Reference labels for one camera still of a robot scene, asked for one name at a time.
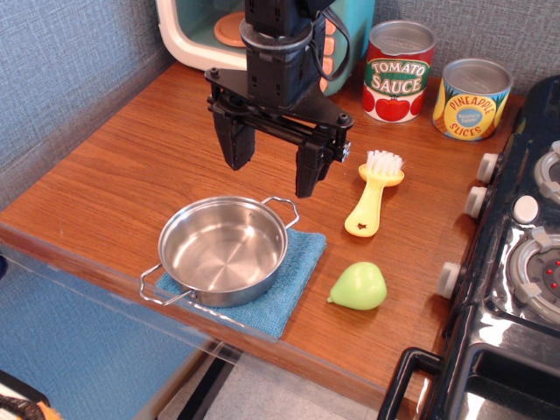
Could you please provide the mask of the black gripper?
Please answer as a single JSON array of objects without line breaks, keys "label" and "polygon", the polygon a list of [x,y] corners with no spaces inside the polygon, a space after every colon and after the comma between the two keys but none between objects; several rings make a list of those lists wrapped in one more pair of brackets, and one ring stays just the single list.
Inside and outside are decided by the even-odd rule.
[{"label": "black gripper", "polygon": [[212,90],[208,107],[227,165],[238,171],[250,161],[257,131],[295,144],[296,195],[301,199],[312,196],[332,161],[347,157],[347,131],[354,123],[320,88],[325,20],[305,19],[302,24],[285,35],[278,27],[243,20],[246,69],[213,67],[205,72]]}]

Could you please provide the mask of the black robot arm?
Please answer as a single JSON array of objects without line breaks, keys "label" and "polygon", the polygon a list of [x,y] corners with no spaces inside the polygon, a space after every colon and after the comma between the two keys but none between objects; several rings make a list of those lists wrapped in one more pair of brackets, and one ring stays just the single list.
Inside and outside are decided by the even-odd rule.
[{"label": "black robot arm", "polygon": [[344,37],[348,29],[328,1],[247,1],[241,21],[245,70],[205,72],[209,110],[226,163],[241,169],[261,131],[297,146],[296,195],[308,198],[332,162],[349,152],[353,118],[330,101],[322,80],[338,79],[350,58],[327,74],[323,68],[326,24]]}]

